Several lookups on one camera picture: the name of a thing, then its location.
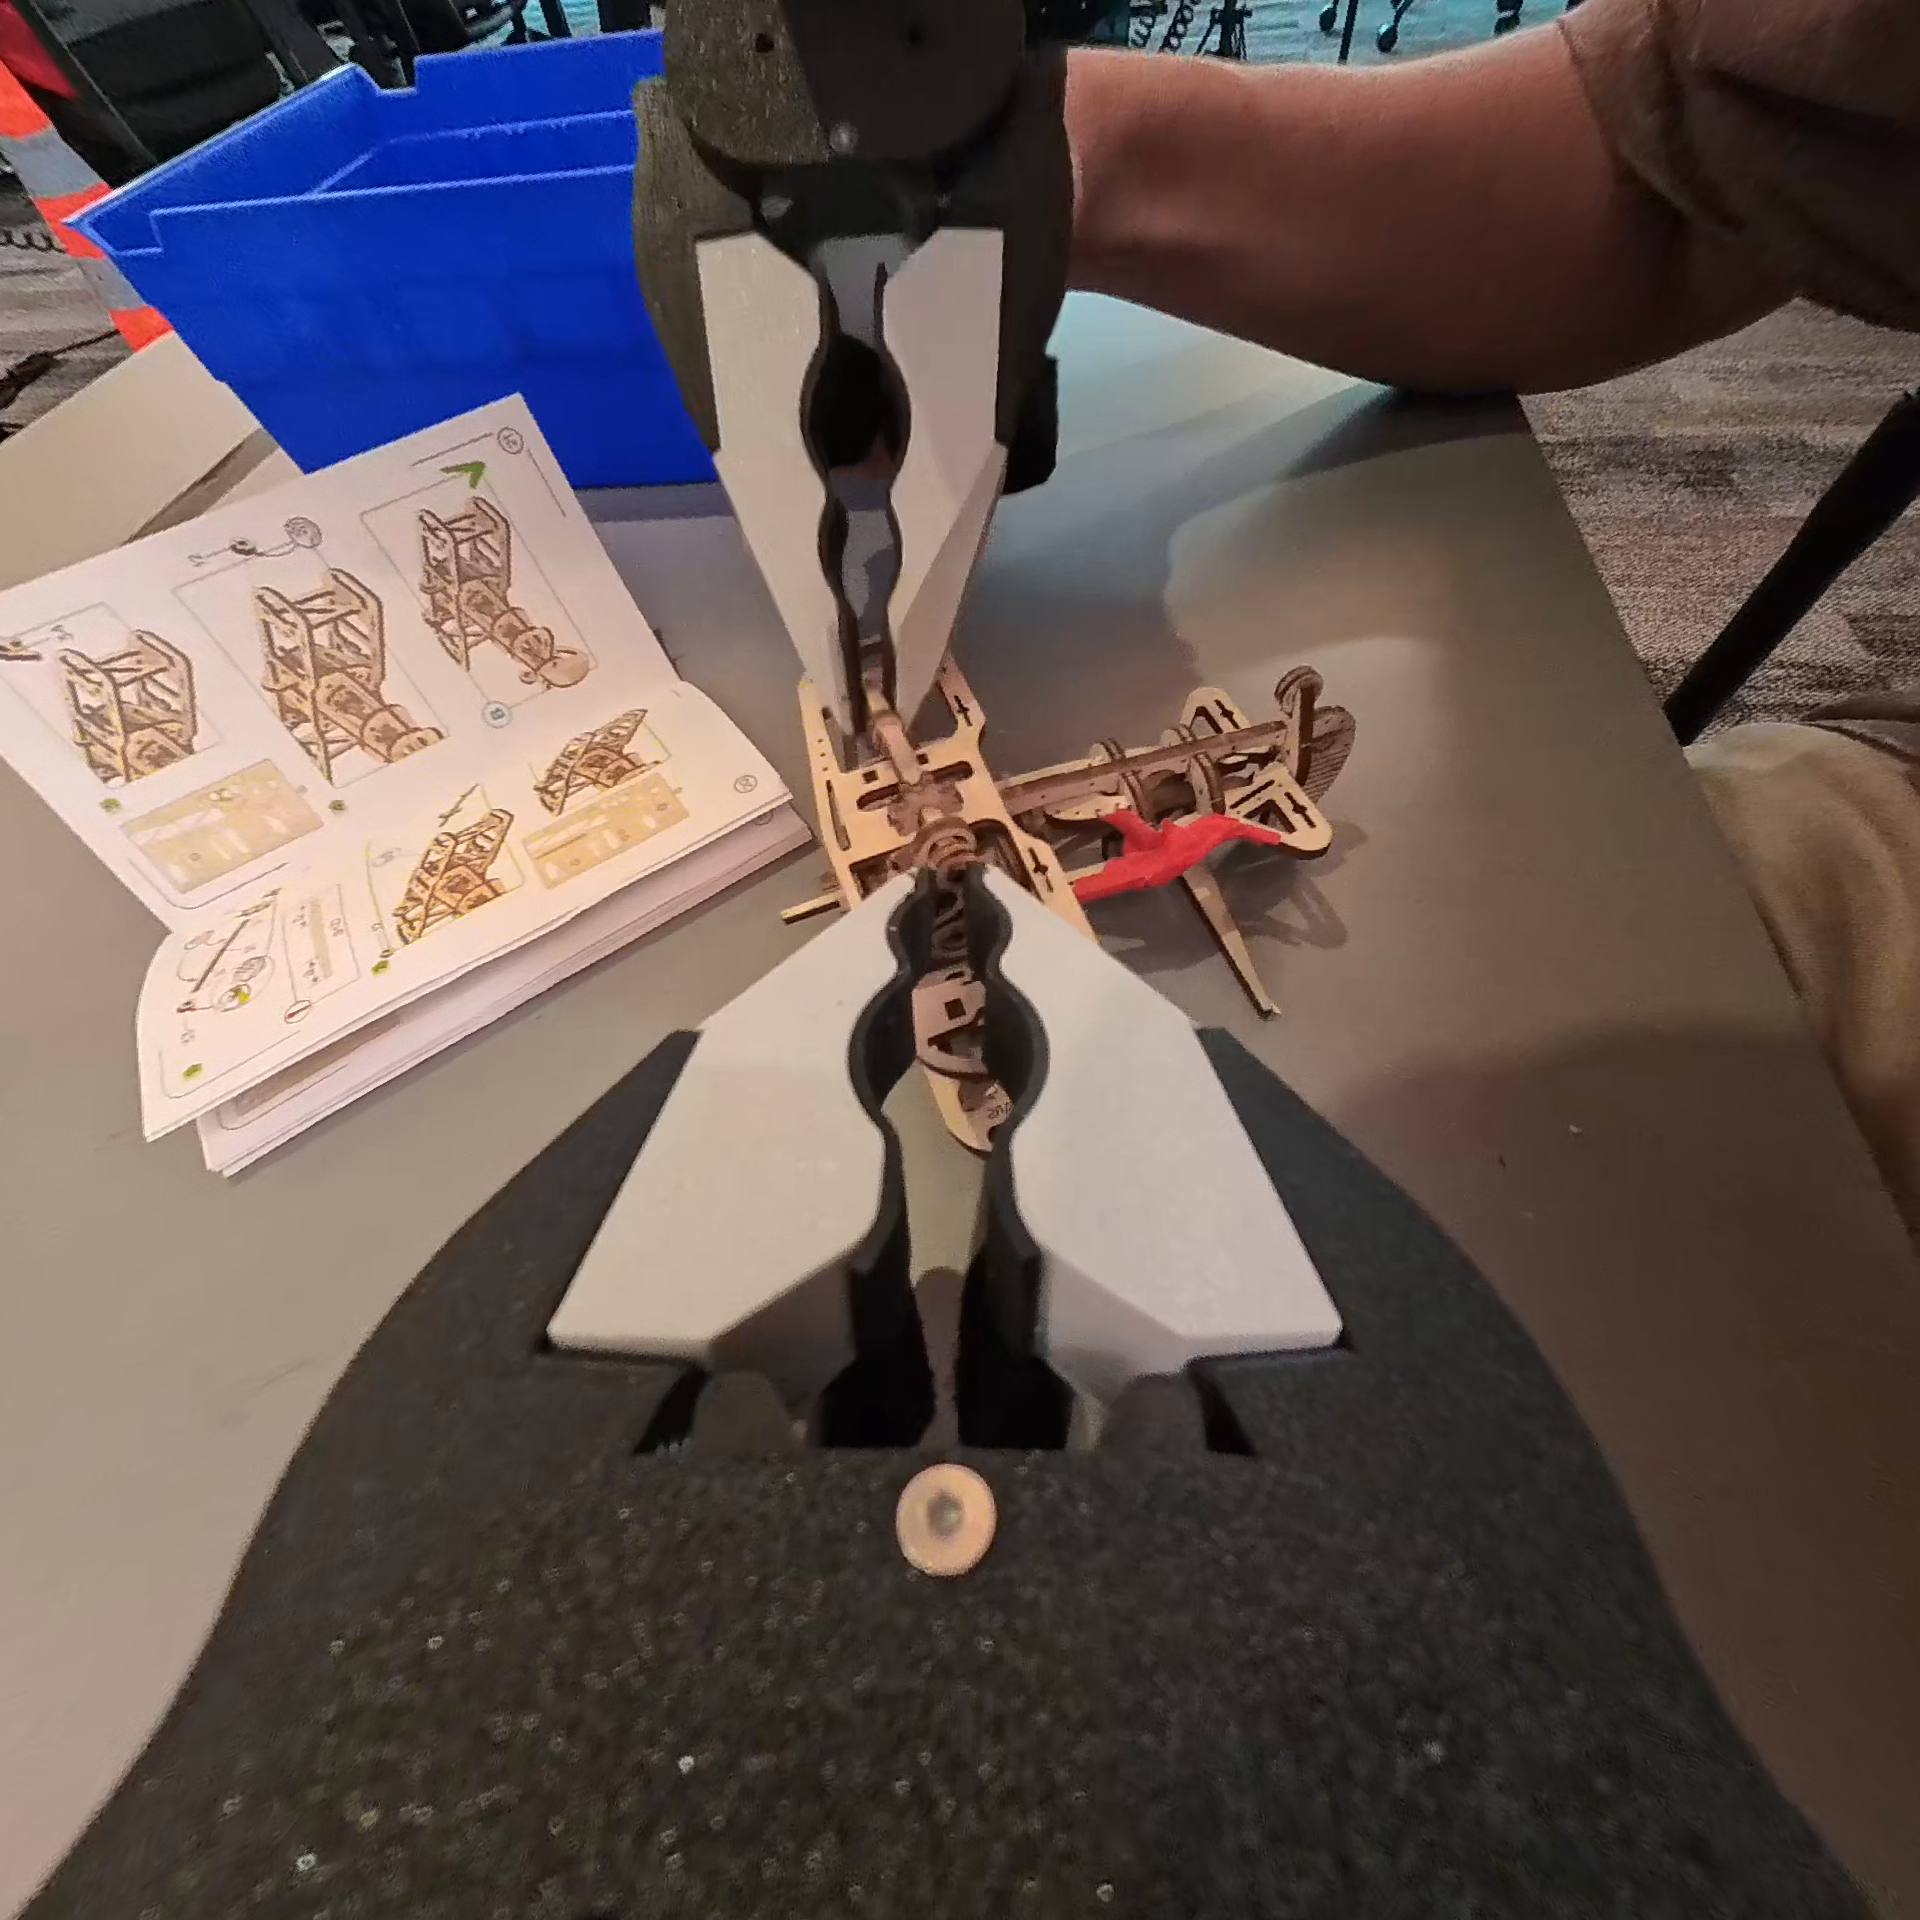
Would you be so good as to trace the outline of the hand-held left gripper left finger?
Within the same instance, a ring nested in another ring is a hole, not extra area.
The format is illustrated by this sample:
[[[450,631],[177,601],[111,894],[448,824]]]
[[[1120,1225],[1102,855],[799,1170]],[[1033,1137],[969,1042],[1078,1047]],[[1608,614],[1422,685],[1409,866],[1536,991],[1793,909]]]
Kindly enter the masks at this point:
[[[547,1322],[561,1352],[763,1377],[842,1449],[937,1406],[884,1098],[918,1059],[940,881],[887,879],[708,1015]]]

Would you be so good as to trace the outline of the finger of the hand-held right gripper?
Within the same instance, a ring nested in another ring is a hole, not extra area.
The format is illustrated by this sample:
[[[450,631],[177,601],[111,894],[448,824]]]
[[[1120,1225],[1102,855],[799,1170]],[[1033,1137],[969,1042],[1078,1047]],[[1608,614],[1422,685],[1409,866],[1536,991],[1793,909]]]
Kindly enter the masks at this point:
[[[892,646],[892,703],[907,721],[951,648],[1008,449],[998,419],[1001,232],[940,229],[918,247],[873,232],[872,347],[904,407],[904,451],[863,503],[863,641]]]
[[[699,239],[692,255],[718,474],[802,675],[840,733],[859,739],[900,570],[900,414],[880,354],[880,291],[900,235],[832,235],[796,257],[738,230]]]

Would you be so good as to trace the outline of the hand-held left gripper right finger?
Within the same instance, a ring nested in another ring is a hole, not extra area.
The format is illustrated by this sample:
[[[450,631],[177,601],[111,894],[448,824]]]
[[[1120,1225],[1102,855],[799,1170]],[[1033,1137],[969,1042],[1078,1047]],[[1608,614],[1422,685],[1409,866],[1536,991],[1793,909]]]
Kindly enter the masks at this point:
[[[1330,1352],[1342,1313],[1203,1030],[1001,873],[964,899],[1014,1107],[963,1301],[963,1443],[1062,1449],[1075,1398]]]

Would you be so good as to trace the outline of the wooden model airplane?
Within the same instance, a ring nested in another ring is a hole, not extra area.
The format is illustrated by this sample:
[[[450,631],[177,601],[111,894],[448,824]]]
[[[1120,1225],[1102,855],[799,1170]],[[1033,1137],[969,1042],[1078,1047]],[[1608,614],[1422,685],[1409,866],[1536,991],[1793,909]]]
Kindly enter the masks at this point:
[[[1226,847],[1323,857],[1332,845],[1327,798],[1353,753],[1359,725],[1348,707],[1323,701],[1314,667],[1294,665],[1275,682],[1275,711],[1266,717],[1252,717],[1226,688],[1201,685],[1158,742],[1126,747],[1104,738],[1080,758],[999,779],[986,755],[986,715],[964,674],[947,662],[936,689],[951,717],[947,736],[912,742],[900,715],[884,711],[880,730],[854,747],[812,701],[812,682],[800,685],[832,889],[786,906],[784,919],[863,905],[899,875],[934,873],[943,881],[943,915],[915,987],[915,1045],[944,1126],[984,1157],[1015,1102],[986,1059],[986,991],[969,961],[959,875],[998,867],[1090,935],[1090,903],[1078,903],[1073,877],[1120,853],[1118,834],[1099,824],[1114,809],[1134,809],[1152,824],[1228,811],[1283,832],[1284,845]],[[1249,1000],[1262,1016],[1275,1016],[1280,1007],[1214,873],[1220,850],[1159,889],[1188,895]]]

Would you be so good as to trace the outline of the person's right forearm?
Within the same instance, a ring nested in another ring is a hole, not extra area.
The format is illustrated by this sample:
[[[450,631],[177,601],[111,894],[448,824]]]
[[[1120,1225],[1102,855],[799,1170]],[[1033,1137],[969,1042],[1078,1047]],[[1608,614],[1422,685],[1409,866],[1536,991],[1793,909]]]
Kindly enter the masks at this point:
[[[1617,159],[1569,35],[1404,69],[1078,48],[1073,285],[1407,392],[1560,392],[1793,298]]]

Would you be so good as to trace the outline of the red rubber band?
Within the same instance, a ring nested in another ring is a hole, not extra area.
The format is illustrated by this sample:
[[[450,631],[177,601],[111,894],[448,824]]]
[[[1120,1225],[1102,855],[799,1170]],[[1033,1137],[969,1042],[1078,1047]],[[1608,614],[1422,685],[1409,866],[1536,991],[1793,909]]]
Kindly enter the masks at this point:
[[[1118,807],[1102,816],[1099,824],[1104,832],[1118,834],[1120,853],[1073,877],[1073,895],[1082,905],[1162,889],[1201,866],[1217,847],[1235,843],[1284,845],[1283,832],[1228,811],[1154,824],[1134,809]]]

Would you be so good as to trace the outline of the open instruction booklet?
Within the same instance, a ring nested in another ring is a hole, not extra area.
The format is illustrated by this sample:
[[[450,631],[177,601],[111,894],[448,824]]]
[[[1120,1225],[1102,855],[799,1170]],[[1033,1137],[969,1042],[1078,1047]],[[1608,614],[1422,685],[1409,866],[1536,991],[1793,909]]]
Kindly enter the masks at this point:
[[[163,926],[156,1143],[595,906],[804,839],[523,398],[94,557],[6,506],[6,765]]]

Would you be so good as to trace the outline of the blue plastic bin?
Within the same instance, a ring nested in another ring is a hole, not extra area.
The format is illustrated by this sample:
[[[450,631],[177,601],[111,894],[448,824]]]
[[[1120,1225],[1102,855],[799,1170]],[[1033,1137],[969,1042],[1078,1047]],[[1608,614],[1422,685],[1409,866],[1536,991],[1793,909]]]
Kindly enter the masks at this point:
[[[634,265],[660,31],[348,65],[79,216],[304,471],[521,394],[576,488],[713,461]]]

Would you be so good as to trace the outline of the person's tan trousers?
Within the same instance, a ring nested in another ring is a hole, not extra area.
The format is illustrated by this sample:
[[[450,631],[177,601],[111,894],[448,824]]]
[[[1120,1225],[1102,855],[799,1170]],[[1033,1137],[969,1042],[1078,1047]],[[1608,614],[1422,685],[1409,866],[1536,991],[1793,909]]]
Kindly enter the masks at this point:
[[[1918,1237],[1918,691],[1687,747],[1817,1047]]]

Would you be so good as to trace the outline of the brown shirt sleeve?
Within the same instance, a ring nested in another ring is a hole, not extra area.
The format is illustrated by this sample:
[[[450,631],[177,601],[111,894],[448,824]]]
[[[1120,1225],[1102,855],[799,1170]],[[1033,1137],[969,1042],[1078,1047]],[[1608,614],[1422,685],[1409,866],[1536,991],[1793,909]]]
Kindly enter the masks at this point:
[[[1611,155],[1697,238],[1916,331],[1916,1],[1588,1],[1560,31]]]

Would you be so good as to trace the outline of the black metal leg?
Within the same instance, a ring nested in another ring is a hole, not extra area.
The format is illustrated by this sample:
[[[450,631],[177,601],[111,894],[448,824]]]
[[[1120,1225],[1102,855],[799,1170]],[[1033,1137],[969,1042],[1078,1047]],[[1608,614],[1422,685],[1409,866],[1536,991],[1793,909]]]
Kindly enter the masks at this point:
[[[1883,538],[1916,498],[1918,392],[1910,391],[1822,491],[1783,555],[1667,697],[1665,717],[1681,747],[1694,745],[1708,730],[1838,577]]]

